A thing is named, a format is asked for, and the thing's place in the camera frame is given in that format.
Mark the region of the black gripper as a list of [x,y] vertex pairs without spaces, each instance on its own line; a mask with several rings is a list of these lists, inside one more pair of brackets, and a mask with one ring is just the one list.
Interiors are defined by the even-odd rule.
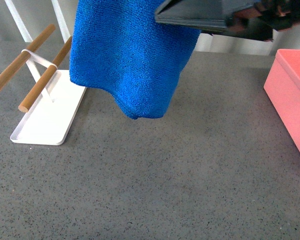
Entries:
[[155,21],[268,42],[300,25],[300,0],[166,0]]

